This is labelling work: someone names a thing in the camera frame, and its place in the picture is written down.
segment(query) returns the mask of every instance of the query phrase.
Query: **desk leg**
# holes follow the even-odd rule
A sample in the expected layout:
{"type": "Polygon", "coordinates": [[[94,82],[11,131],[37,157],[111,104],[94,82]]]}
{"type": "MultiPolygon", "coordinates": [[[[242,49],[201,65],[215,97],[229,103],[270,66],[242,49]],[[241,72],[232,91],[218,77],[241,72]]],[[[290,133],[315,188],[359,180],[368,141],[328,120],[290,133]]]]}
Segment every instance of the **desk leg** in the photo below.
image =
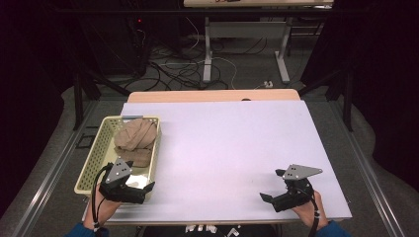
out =
{"type": "Polygon", "coordinates": [[[210,81],[212,52],[210,51],[210,19],[206,17],[206,61],[204,65],[204,82],[210,81]]]}
{"type": "Polygon", "coordinates": [[[280,51],[275,51],[278,68],[280,69],[281,79],[283,80],[284,84],[290,83],[290,76],[286,68],[286,63],[284,62],[284,55],[287,50],[287,42],[290,37],[290,31],[291,31],[292,26],[293,26],[293,18],[287,18],[286,27],[284,28],[284,34],[281,39],[280,51]]]}

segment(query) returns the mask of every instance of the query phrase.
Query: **basket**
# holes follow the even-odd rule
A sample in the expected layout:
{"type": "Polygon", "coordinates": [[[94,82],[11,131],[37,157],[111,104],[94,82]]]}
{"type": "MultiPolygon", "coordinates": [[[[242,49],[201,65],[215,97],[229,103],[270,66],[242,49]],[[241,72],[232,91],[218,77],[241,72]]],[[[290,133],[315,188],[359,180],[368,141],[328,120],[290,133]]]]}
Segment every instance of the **basket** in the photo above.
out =
{"type": "Polygon", "coordinates": [[[150,165],[146,168],[132,167],[132,173],[126,184],[130,187],[142,189],[154,181],[155,166],[160,145],[161,129],[160,120],[156,117],[106,117],[103,119],[96,138],[84,163],[83,169],[74,187],[74,192],[79,195],[90,196],[96,175],[109,162],[115,163],[118,154],[115,151],[114,136],[129,119],[152,119],[157,124],[157,137],[151,153],[150,165]]]}

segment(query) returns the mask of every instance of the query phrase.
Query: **table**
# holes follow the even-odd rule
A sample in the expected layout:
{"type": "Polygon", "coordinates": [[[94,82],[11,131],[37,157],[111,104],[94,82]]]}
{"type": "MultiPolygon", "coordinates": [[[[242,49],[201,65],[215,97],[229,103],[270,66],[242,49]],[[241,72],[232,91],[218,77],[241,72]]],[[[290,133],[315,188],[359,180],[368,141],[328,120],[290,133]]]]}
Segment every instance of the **table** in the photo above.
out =
{"type": "MultiPolygon", "coordinates": [[[[325,6],[333,4],[333,0],[240,0],[227,2],[220,0],[184,0],[185,7],[192,8],[225,8],[225,7],[297,7],[325,6]]],[[[206,17],[206,61],[204,67],[205,82],[210,81],[212,51],[211,38],[269,38],[281,39],[280,50],[275,51],[275,57],[283,83],[290,83],[290,77],[284,62],[284,54],[293,19],[285,22],[210,22],[206,17]]]]}
{"type": "Polygon", "coordinates": [[[122,115],[160,117],[156,185],[149,201],[122,205],[107,224],[296,221],[293,211],[276,213],[259,196],[286,192],[275,170],[291,163],[321,168],[309,180],[323,194],[328,217],[352,217],[295,90],[136,92],[122,115]]]}

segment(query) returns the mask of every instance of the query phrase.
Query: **sleeve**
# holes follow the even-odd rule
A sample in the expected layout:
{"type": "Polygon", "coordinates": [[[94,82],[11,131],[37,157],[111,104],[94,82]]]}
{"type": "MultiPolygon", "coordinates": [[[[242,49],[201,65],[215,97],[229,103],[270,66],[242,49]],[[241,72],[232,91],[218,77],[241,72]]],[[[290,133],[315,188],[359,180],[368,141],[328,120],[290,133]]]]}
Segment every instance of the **sleeve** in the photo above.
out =
{"type": "Polygon", "coordinates": [[[319,229],[315,237],[351,237],[351,235],[332,220],[328,225],[319,229]]]}
{"type": "MultiPolygon", "coordinates": [[[[107,228],[101,228],[101,231],[102,237],[109,237],[109,230],[107,228]]],[[[82,223],[78,223],[64,237],[95,237],[95,232],[84,227],[82,223]]]]}

